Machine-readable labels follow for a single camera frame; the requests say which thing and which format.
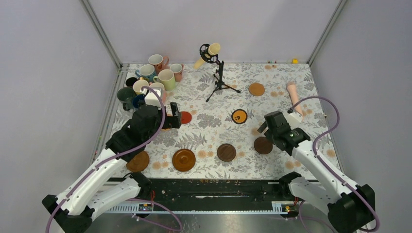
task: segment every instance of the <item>blue mug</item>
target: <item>blue mug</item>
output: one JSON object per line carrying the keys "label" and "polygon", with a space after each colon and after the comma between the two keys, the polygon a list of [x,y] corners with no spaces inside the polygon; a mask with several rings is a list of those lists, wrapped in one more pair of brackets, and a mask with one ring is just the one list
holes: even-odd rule
{"label": "blue mug", "polygon": [[137,69],[135,74],[137,78],[143,77],[144,80],[154,83],[153,78],[156,76],[155,67],[151,64],[144,65],[140,70]]}
{"label": "blue mug", "polygon": [[144,101],[144,97],[145,95],[137,95],[132,101],[133,107],[139,108],[139,101]]}

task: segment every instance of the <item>white mug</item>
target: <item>white mug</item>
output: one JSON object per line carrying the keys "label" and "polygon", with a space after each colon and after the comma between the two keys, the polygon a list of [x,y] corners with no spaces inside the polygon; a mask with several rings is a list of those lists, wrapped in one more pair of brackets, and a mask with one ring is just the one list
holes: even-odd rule
{"label": "white mug", "polygon": [[144,86],[149,86],[149,82],[147,82],[144,79],[141,80],[137,80],[135,82],[135,84],[133,84],[133,90],[135,91],[136,94],[140,95],[140,94],[146,94],[147,93],[147,89],[142,90],[141,88]]}
{"label": "white mug", "polygon": [[153,77],[156,76],[155,67],[151,64],[144,65],[135,71],[137,79],[139,77],[143,77],[145,80],[149,82],[153,82]]}

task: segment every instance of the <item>white leaf pattern fabric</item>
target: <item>white leaf pattern fabric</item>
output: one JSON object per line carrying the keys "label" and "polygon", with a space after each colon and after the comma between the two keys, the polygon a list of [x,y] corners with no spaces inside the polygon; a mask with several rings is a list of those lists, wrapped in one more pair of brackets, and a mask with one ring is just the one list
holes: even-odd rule
{"label": "white leaf pattern fabric", "polygon": [[[143,64],[130,64],[126,78],[135,77],[135,70]],[[207,97],[215,88],[213,71],[215,65],[205,64],[194,70],[193,64],[185,64],[183,80],[172,92],[168,92],[166,102],[176,102],[180,111],[192,114],[192,121],[180,129],[162,131],[146,147],[150,157],[148,167],[142,172],[149,178],[192,178],[192,179],[279,179],[296,171],[306,179],[315,177],[299,162],[274,146],[271,153],[261,155],[253,148],[253,142],[261,135],[257,128],[269,112],[285,111],[291,107],[286,90],[290,81],[296,83],[300,98],[317,96],[316,87],[306,64],[230,64],[225,63],[224,81],[241,91],[240,94],[227,89],[215,93],[206,103]],[[260,83],[265,87],[262,96],[252,96],[248,87]],[[302,105],[305,119],[300,127],[308,135],[316,137],[327,130],[326,121],[319,100],[307,100]],[[248,114],[244,124],[235,124],[230,116],[236,109]],[[111,135],[132,117],[118,105]],[[223,162],[217,157],[217,148],[232,144],[237,152],[231,162]],[[180,172],[172,165],[173,154],[187,148],[196,155],[196,164],[188,172]],[[339,168],[330,135],[322,138],[318,148],[329,161]],[[126,167],[115,172],[113,177],[122,177],[129,172]]]}

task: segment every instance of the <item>red coaster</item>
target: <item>red coaster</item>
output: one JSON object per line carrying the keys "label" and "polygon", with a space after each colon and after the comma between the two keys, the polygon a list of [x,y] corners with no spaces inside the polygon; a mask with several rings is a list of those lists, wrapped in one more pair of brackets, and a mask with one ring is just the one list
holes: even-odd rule
{"label": "red coaster", "polygon": [[188,124],[189,122],[192,121],[192,114],[188,112],[180,112],[182,114],[182,117],[180,118],[180,122],[182,124]]}

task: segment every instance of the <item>pink mug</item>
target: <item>pink mug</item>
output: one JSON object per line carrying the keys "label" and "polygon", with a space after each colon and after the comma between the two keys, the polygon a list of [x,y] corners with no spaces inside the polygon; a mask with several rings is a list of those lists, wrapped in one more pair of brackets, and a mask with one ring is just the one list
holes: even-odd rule
{"label": "pink mug", "polygon": [[170,70],[174,73],[174,80],[180,82],[183,78],[183,64],[173,64],[170,66]]}
{"label": "pink mug", "polygon": [[168,69],[169,58],[167,56],[163,57],[160,54],[155,54],[149,57],[149,63],[154,66],[156,74],[159,74],[160,71]]}

